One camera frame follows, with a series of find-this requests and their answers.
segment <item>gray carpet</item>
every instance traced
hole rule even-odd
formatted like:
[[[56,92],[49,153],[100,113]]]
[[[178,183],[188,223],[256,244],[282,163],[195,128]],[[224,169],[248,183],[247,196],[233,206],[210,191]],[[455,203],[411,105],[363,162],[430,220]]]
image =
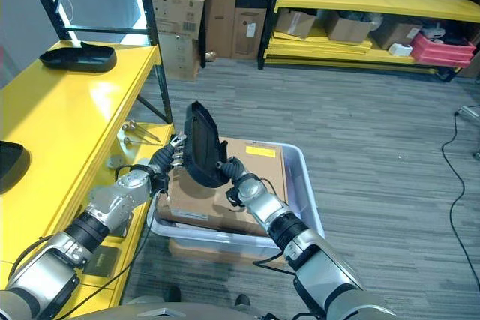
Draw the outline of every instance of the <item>gray carpet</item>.
[[[305,155],[327,239],[403,319],[479,319],[480,293],[449,226],[461,186],[441,144],[453,134],[453,112],[480,103],[472,80],[353,70],[266,68],[221,59],[196,83],[169,82],[173,117],[200,100],[220,134],[287,142]],[[142,95],[161,107],[150,79]],[[142,105],[130,114],[158,122]],[[454,223],[480,272],[480,148],[478,127],[458,120],[447,149],[465,179]],[[305,306],[288,275],[250,265],[173,258],[152,234],[134,265],[124,301],[158,295],[170,283],[186,301],[230,306],[237,294],[289,319]]]

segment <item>white plastic bin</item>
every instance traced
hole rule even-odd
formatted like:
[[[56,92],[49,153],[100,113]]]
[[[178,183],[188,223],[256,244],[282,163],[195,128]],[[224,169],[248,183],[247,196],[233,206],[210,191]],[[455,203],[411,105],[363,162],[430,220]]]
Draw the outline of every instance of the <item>white plastic bin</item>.
[[[310,228],[325,237],[302,151],[290,144],[274,142],[269,144],[280,145],[283,149],[290,208]],[[152,221],[153,211],[152,206],[148,213],[148,224]],[[197,226],[176,224],[166,220],[154,220],[151,230],[155,234],[172,238],[182,247],[248,253],[253,256],[264,257],[273,256],[279,251],[274,241],[268,237],[219,232]]]

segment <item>red container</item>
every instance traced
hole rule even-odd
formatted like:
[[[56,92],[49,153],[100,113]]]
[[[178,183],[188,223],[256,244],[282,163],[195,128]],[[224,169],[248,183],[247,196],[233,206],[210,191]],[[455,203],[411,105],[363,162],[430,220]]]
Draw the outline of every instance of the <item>red container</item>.
[[[468,60],[461,61],[425,55],[425,51],[422,51],[419,47],[413,48],[411,56],[417,63],[425,65],[439,65],[441,67],[468,67],[470,65],[470,61]]]
[[[418,33],[411,43],[418,54],[431,58],[441,58],[459,61],[469,61],[473,57],[475,46],[469,45],[448,45],[437,44],[429,41],[422,33]]]

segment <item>yellow label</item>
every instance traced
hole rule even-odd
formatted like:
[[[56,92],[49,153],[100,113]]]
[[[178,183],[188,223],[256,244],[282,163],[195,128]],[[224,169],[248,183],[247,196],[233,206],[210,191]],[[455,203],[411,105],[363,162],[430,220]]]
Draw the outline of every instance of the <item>yellow label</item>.
[[[247,145],[247,154],[262,155],[263,157],[276,157],[277,153],[274,149],[258,148],[257,146]]]

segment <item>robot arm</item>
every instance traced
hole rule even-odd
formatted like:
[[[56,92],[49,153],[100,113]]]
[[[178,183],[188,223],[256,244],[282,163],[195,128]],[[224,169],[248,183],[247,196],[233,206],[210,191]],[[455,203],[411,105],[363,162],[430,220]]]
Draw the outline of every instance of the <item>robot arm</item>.
[[[365,291],[354,270],[332,246],[270,194],[239,160],[232,158],[219,167],[234,185],[227,193],[230,202],[245,206],[283,251],[296,272],[295,289],[312,313],[327,320],[397,318],[380,298]]]
[[[150,164],[134,165],[112,186],[93,190],[85,211],[51,237],[0,291],[0,319],[53,319],[80,282],[74,269],[87,265],[104,238],[133,209],[167,188],[173,153],[184,139],[177,136],[154,154]]]

